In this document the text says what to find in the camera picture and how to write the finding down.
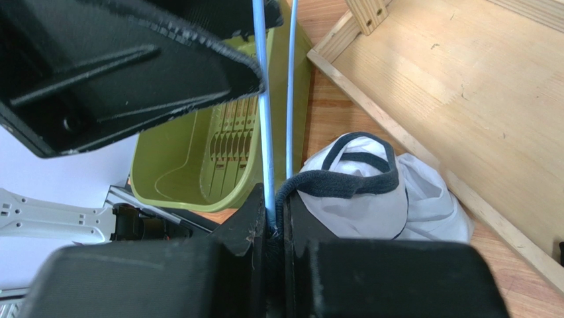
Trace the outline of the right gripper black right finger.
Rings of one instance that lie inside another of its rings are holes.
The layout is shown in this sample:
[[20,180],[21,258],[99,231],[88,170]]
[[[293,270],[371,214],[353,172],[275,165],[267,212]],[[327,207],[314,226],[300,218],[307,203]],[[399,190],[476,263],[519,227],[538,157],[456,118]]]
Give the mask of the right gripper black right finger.
[[288,317],[507,317],[467,244],[338,238],[297,192],[283,203]]

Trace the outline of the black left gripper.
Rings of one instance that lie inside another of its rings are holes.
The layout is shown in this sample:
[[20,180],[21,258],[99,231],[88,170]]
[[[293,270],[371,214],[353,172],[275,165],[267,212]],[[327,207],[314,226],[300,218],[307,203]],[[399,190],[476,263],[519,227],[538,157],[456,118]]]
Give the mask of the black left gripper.
[[262,93],[253,5],[2,1],[1,126],[55,158]]

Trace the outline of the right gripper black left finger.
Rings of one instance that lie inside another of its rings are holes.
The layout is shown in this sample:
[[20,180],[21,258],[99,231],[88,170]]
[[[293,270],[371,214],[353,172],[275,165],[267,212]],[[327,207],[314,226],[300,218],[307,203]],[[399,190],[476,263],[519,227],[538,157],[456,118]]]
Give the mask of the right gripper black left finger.
[[211,234],[55,252],[20,317],[264,317],[263,186]]

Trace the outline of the white tank top navy trim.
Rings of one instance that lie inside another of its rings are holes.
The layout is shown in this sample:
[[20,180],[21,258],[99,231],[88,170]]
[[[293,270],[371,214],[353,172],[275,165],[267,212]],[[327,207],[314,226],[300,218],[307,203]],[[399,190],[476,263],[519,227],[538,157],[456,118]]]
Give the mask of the white tank top navy trim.
[[409,153],[396,154],[368,132],[343,134],[285,181],[275,199],[275,238],[283,235],[283,203],[293,192],[317,221],[345,239],[467,244],[475,228],[435,169]]

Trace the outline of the light blue wire hanger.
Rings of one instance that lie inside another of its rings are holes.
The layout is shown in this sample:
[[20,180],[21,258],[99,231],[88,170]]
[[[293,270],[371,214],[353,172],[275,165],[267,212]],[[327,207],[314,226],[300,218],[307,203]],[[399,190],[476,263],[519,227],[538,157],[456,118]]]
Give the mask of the light blue wire hanger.
[[[288,55],[288,83],[287,83],[287,116],[286,116],[286,178],[293,176],[293,96],[295,78],[295,37],[297,30],[297,9],[299,2],[294,0],[291,5],[291,20],[289,32]],[[271,103],[269,94],[269,76],[267,59],[267,41],[265,26],[264,2],[252,1],[256,57],[261,68],[265,91],[258,96],[259,123],[261,133],[261,156],[263,167],[263,184],[265,197],[265,216],[269,230],[276,233],[277,214],[275,206],[275,169],[273,142],[271,134]]]

